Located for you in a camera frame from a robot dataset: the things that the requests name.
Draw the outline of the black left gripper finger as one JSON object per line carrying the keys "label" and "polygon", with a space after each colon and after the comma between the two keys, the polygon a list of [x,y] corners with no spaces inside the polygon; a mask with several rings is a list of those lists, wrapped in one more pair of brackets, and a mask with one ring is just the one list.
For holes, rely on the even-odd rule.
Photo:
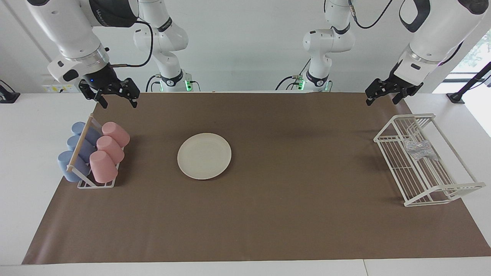
{"label": "black left gripper finger", "polygon": [[418,91],[418,89],[402,89],[399,93],[397,93],[393,98],[392,101],[394,105],[397,105],[402,101],[404,98],[407,96],[414,96],[414,94]]}
{"label": "black left gripper finger", "polygon": [[387,82],[381,79],[375,79],[373,82],[365,89],[366,94],[366,104],[372,105],[377,98],[387,95],[386,89]]}

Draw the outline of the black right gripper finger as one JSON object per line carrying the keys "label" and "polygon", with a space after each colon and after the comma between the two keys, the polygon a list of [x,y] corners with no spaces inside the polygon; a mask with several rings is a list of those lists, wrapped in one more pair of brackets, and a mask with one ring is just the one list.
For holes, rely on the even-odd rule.
{"label": "black right gripper finger", "polygon": [[85,80],[80,80],[79,82],[79,90],[84,95],[87,100],[94,100],[102,106],[102,108],[106,109],[108,107],[108,103],[105,98],[102,96],[100,91],[95,92],[91,89],[90,85]]}
{"label": "black right gripper finger", "polygon": [[120,82],[120,96],[127,99],[133,108],[137,108],[140,89],[130,77]]}

